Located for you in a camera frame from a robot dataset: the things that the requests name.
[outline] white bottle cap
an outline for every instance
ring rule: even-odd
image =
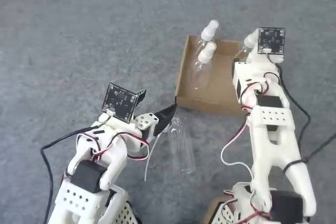
[[[199,53],[198,60],[203,64],[207,64],[214,55],[216,47],[216,43],[212,41],[208,42],[205,48]]]
[[[203,29],[201,38],[205,41],[211,41],[214,38],[218,27],[218,21],[215,19],[211,20],[210,23]]]
[[[251,33],[244,39],[244,45],[248,48],[253,48],[254,45],[258,43],[258,38],[259,38],[259,28],[255,29],[253,33]]]

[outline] white robotic arm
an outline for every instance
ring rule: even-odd
[[[100,127],[77,135],[76,154],[66,169],[50,224],[111,224],[122,218],[127,218],[125,223],[137,223],[127,203],[127,192],[114,183],[128,157],[148,157],[149,143],[167,127],[176,105],[134,117],[136,98],[128,99],[128,91],[114,84],[110,84],[108,93],[103,105],[106,112],[92,125]],[[125,110],[130,102],[135,106]],[[143,147],[147,155],[129,154]]]
[[[245,48],[240,51],[249,52],[246,61],[237,58],[233,62],[233,85],[238,102],[248,112],[246,125],[254,163],[251,183],[237,183],[233,187],[236,201],[232,223],[245,223],[242,220],[254,214],[248,223],[305,223],[316,212],[305,163],[286,170],[295,193],[269,187],[268,176],[273,166],[284,170],[301,159],[289,101],[275,65],[283,61],[284,38],[283,28],[258,28],[245,39]]]

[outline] black circuit board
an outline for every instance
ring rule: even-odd
[[[106,91],[102,112],[114,112],[115,118],[125,123],[130,123],[139,95],[113,83],[109,83]]]
[[[283,55],[285,50],[285,29],[260,27],[258,54]]]

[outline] cardboard tray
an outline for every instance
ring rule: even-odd
[[[194,61],[197,36],[188,36],[177,79],[175,99],[180,107],[226,115],[243,115],[232,84],[232,61],[238,53],[237,41],[216,40],[211,80],[206,89],[195,90],[188,83]]]

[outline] clear plastic bottle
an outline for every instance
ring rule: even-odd
[[[219,27],[218,21],[213,19],[203,29],[203,31],[201,32],[201,34],[198,36],[198,38],[196,40],[196,51],[195,51],[195,54],[194,54],[194,56],[195,56],[194,58],[197,58],[197,56],[205,48],[206,44],[209,41],[213,41],[218,27]]]
[[[235,58],[246,58],[248,54],[252,51],[255,44],[258,43],[259,29],[254,30],[253,33],[249,34],[244,41],[239,43],[239,51],[236,54]]]
[[[194,89],[207,87],[211,77],[211,59],[215,50],[216,44],[212,41],[208,42],[192,65],[190,84]]]
[[[192,173],[195,171],[194,152],[191,140],[181,119],[174,116],[168,128],[173,172]]]

